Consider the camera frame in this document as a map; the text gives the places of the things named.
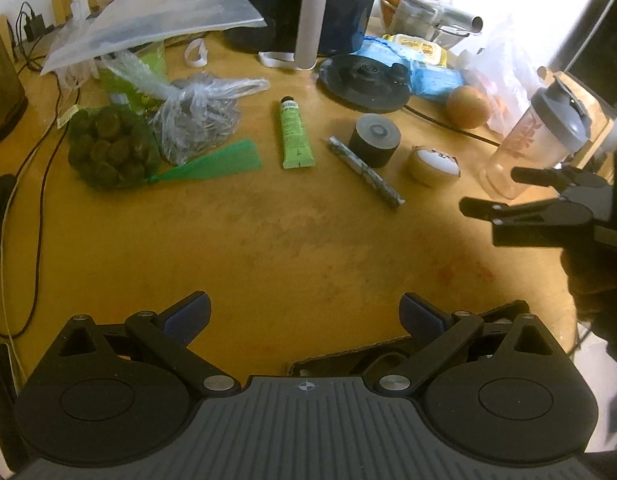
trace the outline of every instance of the dark round food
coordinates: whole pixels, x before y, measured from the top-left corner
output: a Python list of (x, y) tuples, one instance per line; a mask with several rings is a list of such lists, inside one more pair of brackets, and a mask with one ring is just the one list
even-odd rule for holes
[(90, 158), (94, 144), (95, 141), (90, 135), (77, 137), (77, 139), (71, 143), (70, 149), (68, 150), (68, 163), (73, 168), (76, 168), (80, 162)]
[(68, 138), (77, 139), (83, 135), (93, 135), (93, 120), (86, 110), (77, 112), (68, 123)]
[(130, 131), (130, 144), (133, 157), (144, 162), (151, 148), (150, 133), (146, 133), (141, 124), (136, 124)]
[(98, 140), (91, 148), (91, 160), (93, 162), (105, 162), (111, 143), (107, 140)]
[(144, 162), (144, 176), (150, 177), (157, 173), (159, 165), (162, 163), (162, 158), (159, 156), (159, 151), (154, 145), (148, 147), (148, 155)]
[(83, 160), (76, 166), (77, 173), (82, 179), (89, 184), (89, 186), (95, 186), (95, 182), (93, 181), (93, 169), (95, 168), (95, 163), (90, 160)]
[(118, 168), (130, 157), (130, 140), (128, 137), (120, 137), (111, 144), (106, 155), (106, 160), (112, 166)]
[(136, 160), (127, 160), (120, 168), (125, 186), (139, 186), (144, 182), (144, 167)]
[(97, 136), (100, 139), (113, 141), (122, 133), (122, 125), (120, 118), (114, 108), (103, 108), (95, 119), (95, 127), (97, 128)]
[(104, 189), (113, 189), (118, 183), (117, 170), (107, 162), (96, 162), (93, 167), (93, 181)]
[(130, 134), (133, 126), (141, 120), (141, 118), (130, 108), (122, 105), (114, 105), (112, 108), (117, 112), (122, 125), (122, 135)]

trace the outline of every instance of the black lid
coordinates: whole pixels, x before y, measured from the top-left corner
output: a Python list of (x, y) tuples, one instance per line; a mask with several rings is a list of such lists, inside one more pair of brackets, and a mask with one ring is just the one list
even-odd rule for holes
[(355, 54), (325, 60), (319, 68), (319, 80), (336, 98), (364, 112), (394, 112), (411, 96), (407, 67), (400, 63), (387, 67)]
[(572, 91), (556, 77), (548, 88), (540, 88), (531, 106), (557, 140), (571, 153), (591, 137), (591, 117)]

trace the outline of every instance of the black cable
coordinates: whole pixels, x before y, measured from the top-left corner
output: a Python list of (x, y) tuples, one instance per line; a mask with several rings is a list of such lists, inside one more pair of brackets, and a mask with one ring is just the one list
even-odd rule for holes
[(20, 48), (22, 56), (26, 57), (26, 53), (24, 52), (24, 40), (22, 39), (22, 16), (26, 16), (31, 19), (28, 13), (24, 10), (24, 4), (20, 7), (19, 12), (17, 13), (17, 19), (15, 20), (15, 38), (17, 39), (17, 44)]
[(15, 33), (13, 32), (13, 26), (9, 20), (6, 20), (6, 25), (8, 26), (8, 38), (11, 41), (11, 52), (13, 53), (13, 61), (16, 63), (19, 61), (17, 57), (17, 42), (15, 41)]
[[(36, 57), (32, 58), (31, 61), (38, 61), (40, 59), (44, 59), (45, 57), (46, 56), (36, 56)], [(28, 68), (30, 70), (29, 66), (27, 66), (26, 64), (23, 64), (20, 67), (20, 69), (17, 71), (17, 75), (20, 75), (24, 71), (25, 68)]]
[(415, 108), (410, 107), (409, 105), (404, 105), (404, 110), (408, 110), (412, 114), (415, 114), (416, 116), (424, 119), (425, 121), (429, 121), (429, 123), (433, 123), (436, 126), (439, 126), (441, 128), (446, 128), (447, 130), (455, 132), (456, 134), (464, 135), (464, 136), (470, 137), (471, 139), (481, 140), (482, 142), (490, 144), (491, 146), (495, 146), (495, 147), (499, 146), (499, 143), (495, 142), (495, 140), (485, 139), (484, 137), (480, 137), (476, 134), (472, 134), (471, 132), (466, 132), (464, 130), (461, 130), (460, 128), (456, 128), (455, 126), (449, 126), (448, 124), (444, 124), (441, 121), (438, 121), (437, 119), (433, 119), (432, 117), (429, 117), (428, 115), (425, 115), (422, 112), (415, 110)]
[(573, 354), (575, 354), (575, 352), (577, 352), (580, 348), (582, 348), (582, 344), (584, 343), (584, 341), (586, 341), (586, 338), (589, 337), (591, 335), (591, 332), (593, 332), (592, 329), (587, 329), (585, 334), (580, 338), (580, 334), (579, 332), (577, 333), (577, 336), (579, 338), (579, 341), (577, 341), (574, 345), (573, 348), (569, 350), (569, 352), (567, 352), (567, 357), (573, 357)]
[[(29, 9), (31, 10), (30, 16), (24, 10), (25, 5), (28, 6)], [(40, 40), (44, 36), (39, 37), (35, 41), (35, 43), (33, 44), (31, 48), (31, 51), (28, 54), (26, 54), (26, 49), (24, 48), (24, 37), (22, 35), (22, 18), (26, 17), (30, 20), (32, 16), (35, 16), (35, 12), (34, 10), (32, 10), (31, 4), (29, 2), (22, 3), (22, 5), (20, 6), (20, 12), (17, 15), (17, 20), (15, 21), (15, 36), (16, 36), (17, 44), (20, 49), (20, 53), (22, 54), (22, 57), (24, 58), (25, 64), (28, 67), (28, 69), (31, 70), (32, 72), (41, 72), (42, 67), (38, 63), (34, 62), (34, 60), (31, 59), (31, 56), (32, 56), (33, 49), (35, 48), (35, 46), (37, 46), (37, 44), (40, 42)]]
[[(29, 154), (26, 156), (26, 158), (24, 159), (23, 163), (21, 164), (21, 166), (17, 170), (17, 174), (15, 175), (16, 179), (19, 178), (19, 176), (22, 173), (22, 171), (24, 170), (24, 167), (25, 167), (26, 163), (28, 162), (28, 160), (32, 157), (32, 155), (35, 152), (35, 150), (41, 145), (41, 143), (44, 141), (44, 139), (48, 136), (48, 134), (52, 130), (53, 126), (57, 123), (58, 115), (60, 114), (61, 86), (60, 86), (60, 79), (57, 77), (57, 75), (55, 75), (55, 80), (56, 80), (56, 84), (57, 84), (57, 88), (58, 88), (58, 99), (57, 99), (56, 104), (55, 104), (55, 117), (53, 119), (53, 122), (50, 124), (50, 126), (48, 127), (48, 129), (46, 130), (44, 135), (42, 136), (42, 138), (35, 144), (35, 146), (32, 148), (32, 150), (29, 152)], [(76, 104), (77, 104), (77, 102), (79, 102), (79, 98), (80, 98), (80, 90), (77, 89)], [(43, 229), (43, 226), (44, 226), (44, 190), (45, 190), (45, 186), (46, 186), (46, 179), (48, 177), (48, 172), (50, 171), (50, 166), (51, 166), (53, 160), (55, 159), (55, 156), (56, 156), (58, 150), (60, 149), (61, 143), (64, 140), (65, 136), (66, 136), (66, 129), (64, 129), (64, 132), (63, 132), (62, 136), (60, 137), (60, 140), (58, 140), (58, 143), (55, 146), (55, 149), (53, 150), (53, 152), (52, 152), (52, 154), (50, 156), (50, 159), (48, 161), (48, 164), (46, 166), (46, 170), (44, 172), (44, 176), (42, 177), (42, 188), (40, 190), (40, 225), (39, 225), (39, 229), (38, 229), (38, 243), (37, 243), (37, 252), (36, 252), (36, 260), (35, 260), (35, 289), (34, 289), (34, 294), (33, 294), (32, 306), (31, 306), (31, 310), (29, 312), (28, 318), (26, 319), (26, 322), (25, 322), (23, 328), (21, 330), (19, 330), (18, 332), (11, 334), (10, 337), (13, 340), (21, 337), (28, 330), (28, 327), (31, 325), (32, 318), (33, 318), (33, 316), (35, 314), (35, 311), (37, 309), (37, 299), (38, 299), (38, 295), (39, 295), (39, 291), (40, 291), (40, 259), (41, 259), (41, 256), (42, 256), (42, 229)], [(3, 334), (1, 332), (0, 332), (0, 337), (3, 338), (3, 339), (8, 339), (9, 338), (8, 334)]]

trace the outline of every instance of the black cylinder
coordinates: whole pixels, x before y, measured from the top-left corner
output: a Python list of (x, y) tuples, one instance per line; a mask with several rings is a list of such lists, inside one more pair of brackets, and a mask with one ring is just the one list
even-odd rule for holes
[(365, 114), (357, 120), (348, 147), (371, 168), (383, 168), (401, 139), (393, 121), (381, 115)]

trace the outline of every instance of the wooden table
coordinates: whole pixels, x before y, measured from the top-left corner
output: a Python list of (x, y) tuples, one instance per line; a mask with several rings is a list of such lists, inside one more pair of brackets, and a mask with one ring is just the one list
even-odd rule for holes
[[(330, 136), (347, 142), (359, 113), (326, 97), (312, 73), (264, 68), (255, 56), (228, 50), (219, 35), (207, 44), (213, 73), (271, 81), (269, 91), (240, 100), (242, 118), (231, 139), (255, 140), (264, 169), (97, 192), (69, 167), (65, 142), (45, 193), (37, 312), (17, 342), (27, 373), (73, 314), (122, 322), (138, 310), (160, 312), (195, 290), (208, 292), (213, 313), (190, 348), (242, 382), (250, 374), (283, 374), (297, 360), (404, 335), (397, 304), (408, 291), (448, 312), (483, 312), (524, 299), (564, 348), (572, 345), (575, 311), (559, 250), (494, 248), (490, 226), (458, 210), (463, 196), (486, 197), (476, 174), (492, 146), (404, 111), (388, 115), (403, 140), (380, 173), (407, 200), (393, 211), (325, 147)], [(182, 53), (168, 51), (171, 78), (192, 72)], [(54, 113), (54, 79), (26, 70), (22, 79), (31, 104), (0, 143), (0, 174), (16, 171)], [(301, 106), (315, 168), (282, 170), (278, 103), (285, 95)], [(105, 101), (94, 84), (82, 92), (85, 107)], [(411, 105), (436, 113), (416, 98)], [(51, 134), (36, 155), (5, 228), (12, 330), (31, 307), (39, 189), (58, 138)], [(434, 190), (405, 173), (410, 148), (422, 144), (459, 159), (458, 183)], [(522, 199), (547, 193), (530, 190)]]

